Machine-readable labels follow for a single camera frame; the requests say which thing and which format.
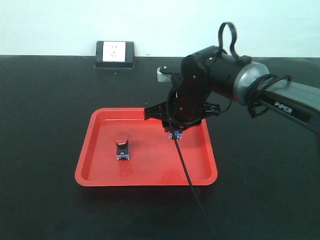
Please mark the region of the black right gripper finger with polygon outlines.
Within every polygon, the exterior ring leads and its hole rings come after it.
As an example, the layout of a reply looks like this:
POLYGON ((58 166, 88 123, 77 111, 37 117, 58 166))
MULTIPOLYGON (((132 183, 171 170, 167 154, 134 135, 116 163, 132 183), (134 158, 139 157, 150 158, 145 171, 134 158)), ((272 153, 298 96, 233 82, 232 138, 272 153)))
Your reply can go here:
POLYGON ((148 120, 150 118, 158 120, 167 119, 167 104, 160 103, 151 107, 144 108, 144 119, 148 120))

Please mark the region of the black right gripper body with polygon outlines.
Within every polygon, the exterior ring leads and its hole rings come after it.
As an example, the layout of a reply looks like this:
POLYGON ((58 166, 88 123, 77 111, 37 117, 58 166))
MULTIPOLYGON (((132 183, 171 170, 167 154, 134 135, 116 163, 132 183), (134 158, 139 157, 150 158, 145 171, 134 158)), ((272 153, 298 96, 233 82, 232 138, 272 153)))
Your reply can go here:
POLYGON ((208 89, 201 90, 198 84, 188 86, 181 73, 172 74, 170 79, 172 88, 167 100, 161 104, 161 121, 165 129, 188 129, 221 113, 218 104, 207 102, 208 89))

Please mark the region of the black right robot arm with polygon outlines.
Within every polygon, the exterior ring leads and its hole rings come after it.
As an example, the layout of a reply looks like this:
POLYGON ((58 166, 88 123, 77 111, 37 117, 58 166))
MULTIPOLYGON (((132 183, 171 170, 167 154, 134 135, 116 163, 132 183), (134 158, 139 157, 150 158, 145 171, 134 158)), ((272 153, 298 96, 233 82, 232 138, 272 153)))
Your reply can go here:
POLYGON ((289 75, 278 77, 248 56, 228 55, 210 46, 184 57, 180 72, 158 68, 157 78, 171 82, 172 88, 165 102, 144 110, 144 117, 161 120, 176 137, 223 112, 207 101, 211 93, 246 106, 252 118, 260 116, 257 108, 262 107, 262 113, 272 110, 315 134, 320 132, 319 89, 293 82, 289 75))

